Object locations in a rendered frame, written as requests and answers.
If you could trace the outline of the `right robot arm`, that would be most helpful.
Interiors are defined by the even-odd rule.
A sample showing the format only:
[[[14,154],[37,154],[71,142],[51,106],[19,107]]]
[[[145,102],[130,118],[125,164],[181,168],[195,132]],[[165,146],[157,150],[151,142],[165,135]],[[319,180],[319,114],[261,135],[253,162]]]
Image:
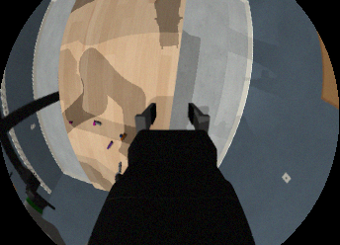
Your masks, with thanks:
[[[31,214],[31,217],[35,220],[36,224],[40,226],[40,229],[42,229],[56,245],[66,245],[62,237],[60,237],[59,231],[56,229],[55,225],[52,225],[48,223],[47,220],[43,219],[43,209],[47,204],[44,204],[43,201],[39,200],[39,197],[37,197],[36,194],[33,194],[28,186],[25,190],[27,190],[25,194],[27,194],[28,197],[24,201],[24,206],[28,210],[28,213]]]

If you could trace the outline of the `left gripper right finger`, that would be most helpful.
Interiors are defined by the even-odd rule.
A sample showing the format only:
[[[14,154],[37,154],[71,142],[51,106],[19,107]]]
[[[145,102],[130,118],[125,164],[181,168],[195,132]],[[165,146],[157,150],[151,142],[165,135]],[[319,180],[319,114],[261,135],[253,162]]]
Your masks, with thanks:
[[[194,103],[189,103],[189,119],[195,129],[204,129],[209,133],[210,118],[209,114],[203,114]]]

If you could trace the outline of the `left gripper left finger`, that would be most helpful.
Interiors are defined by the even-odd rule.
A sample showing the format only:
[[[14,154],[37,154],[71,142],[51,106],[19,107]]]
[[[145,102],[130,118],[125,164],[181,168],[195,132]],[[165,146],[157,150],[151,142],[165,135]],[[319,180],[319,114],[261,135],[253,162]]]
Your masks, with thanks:
[[[142,114],[135,115],[135,132],[138,133],[139,130],[150,129],[150,126],[153,125],[155,118],[157,118],[157,106],[155,106],[155,103],[150,103],[150,105],[147,106],[147,109],[143,111]]]

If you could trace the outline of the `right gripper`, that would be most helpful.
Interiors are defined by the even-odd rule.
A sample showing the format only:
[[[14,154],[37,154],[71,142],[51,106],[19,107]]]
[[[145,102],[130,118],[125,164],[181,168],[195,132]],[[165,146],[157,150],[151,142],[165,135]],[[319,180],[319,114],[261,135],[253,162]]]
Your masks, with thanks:
[[[119,172],[116,173],[115,181],[118,181],[120,179],[120,177],[123,175],[123,174],[120,174],[120,173],[122,173],[122,161],[119,162]]]

